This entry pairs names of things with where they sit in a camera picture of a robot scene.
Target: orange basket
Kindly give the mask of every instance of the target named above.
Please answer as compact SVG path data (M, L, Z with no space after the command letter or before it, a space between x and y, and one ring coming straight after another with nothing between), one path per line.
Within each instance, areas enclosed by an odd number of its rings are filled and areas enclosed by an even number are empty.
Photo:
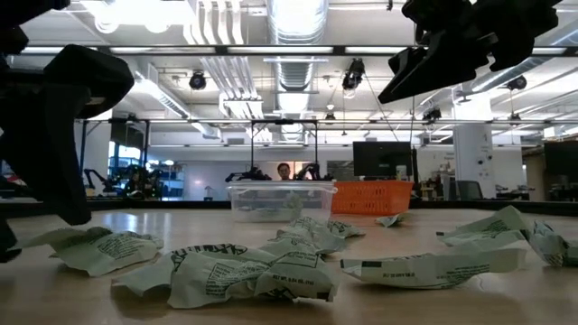
M410 181L337 181L331 213L391 216L409 209Z

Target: ceiling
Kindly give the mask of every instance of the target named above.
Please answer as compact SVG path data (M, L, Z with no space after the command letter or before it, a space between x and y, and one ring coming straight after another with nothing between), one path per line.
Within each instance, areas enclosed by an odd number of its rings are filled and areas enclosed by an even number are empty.
M330 0L327 25L324 30L322 44L347 45L411 45L414 43L413 23L405 18L400 11L403 2L395 1L394 10L385 10L386 1L371 0ZM269 44L266 1L244 0L241 3L241 29L247 44ZM559 26L556 30L540 36L536 46L547 46L553 42L553 37L559 29L569 26L578 19L578 0L564 0L558 6ZM64 45L77 43L85 45L186 45L182 36L182 26L171 25L166 32L152 33L143 25L120 25L115 32L102 33L95 27L95 18L81 3L75 2L64 12L49 12L23 26L24 31L31 39L30 45ZM50 61L50 57L17 57L14 65L19 67L41 68ZM167 88L175 97L184 103L195 116L202 118L223 118L219 111L219 89L216 87L208 72L208 86L204 90L194 91L188 86L189 78L194 70L203 70L199 57L171 57L171 56L140 56L127 57L135 60L140 67L145 64L154 65L159 71L159 83ZM367 77L359 85L356 96L344 99L341 80L344 70L350 65L351 57L329 57L327 62L318 63L314 74L312 94L310 96L307 113L303 118L316 117L323 119L327 113L327 105L335 106L334 112L338 119L368 119L380 118L410 118L409 112L418 107L422 101L434 92L398 100L397 102L380 105L377 95L394 76L388 67L388 56L362 58ZM265 63L263 57L248 57L252 78L257 92L263 99L264 113L272 113L277 105L275 95L275 74L270 63ZM525 73L527 88L524 91L514 92L513 100L505 89L491 90L491 110L494 117L508 116L512 110L531 107L537 104L548 103L553 98L578 89L578 60L573 58L551 59L545 64ZM489 70L479 69L482 76ZM451 100L440 102L444 117L451 117ZM567 117L578 116L577 96L572 94L568 100L559 105L552 105L537 110L524 118L544 119L552 116L568 114ZM133 91L121 104L115 107L115 114L131 112L142 118L175 118L175 115L166 110L152 96ZM326 125L325 128L339 129L343 125ZM508 129L508 126L495 126L496 129ZM519 132L519 135L530 135L539 132L541 125L534 125ZM197 132L190 125L159 125L154 128L163 132ZM224 128L224 132L238 131L234 128Z

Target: white column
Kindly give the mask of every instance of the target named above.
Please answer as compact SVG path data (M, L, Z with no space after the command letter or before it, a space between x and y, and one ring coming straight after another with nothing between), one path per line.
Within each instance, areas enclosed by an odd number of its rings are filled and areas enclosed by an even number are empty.
M454 117L463 120L492 119L490 97L479 94L468 102L454 101ZM477 181L485 199L496 197L491 125L457 125L453 128L456 180Z
M94 117L95 119L109 119L112 117L112 109ZM111 124L103 122L97 126L96 123L89 123L87 125L87 138L84 150L84 169L93 169L97 171L102 177L106 178L108 173L108 143L110 142ZM80 148L82 146L82 123L74 125L74 141L76 142L77 156L80 160ZM89 182L86 180L84 171L82 179L85 184ZM95 194L102 194L104 186L102 182L95 176L91 175L92 182L95 186Z

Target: office desk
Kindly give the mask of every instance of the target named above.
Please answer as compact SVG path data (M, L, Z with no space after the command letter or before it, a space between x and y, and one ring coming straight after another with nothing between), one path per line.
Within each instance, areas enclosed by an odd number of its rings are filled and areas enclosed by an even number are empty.
M232 242L261 246L279 224L235 224L227 210L126 210L94 213L91 226L152 233L165 241L164 252L183 246ZM414 210L399 228L382 228L373 218L339 217L367 231L328 259L337 273L342 257L381 257L435 252L443 245L435 231L488 216L490 211ZM578 218L532 216L547 220L568 238L578 239ZM10 221L19 237L65 227L56 217ZM529 246L524 242L522 247ZM0 265L0 324L576 324L578 269L554 269L532 251L527 267L510 274L482 274L449 290L411 291L361 283L340 274L335 302L238 301L198 310L173 310L167 291L143 299L111 279L136 266L99 278L70 270L48 258L47 246L31 248Z

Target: wooden table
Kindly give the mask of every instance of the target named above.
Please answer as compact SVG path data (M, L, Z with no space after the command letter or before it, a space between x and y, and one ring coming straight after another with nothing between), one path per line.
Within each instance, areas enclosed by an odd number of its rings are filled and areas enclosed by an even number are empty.
M261 246L279 224L235 224L230 211L127 210L95 213L91 226L151 233L165 241L164 252L183 246L231 242ZM367 231L329 262L339 271L342 257L382 257L436 252L435 231L447 231L491 212L415 210L399 228L382 228L373 218L342 217ZM578 238L578 218L529 216L547 220L567 238ZM65 227L57 217L10 221L18 237ZM89 278L49 259L47 246L31 248L0 265L0 324L578 324L578 269L555 269L532 251L527 266L510 274L483 274L437 291L411 291L361 283L341 274L335 302L237 301L198 310L173 310L168 293L143 299L111 279L136 266Z

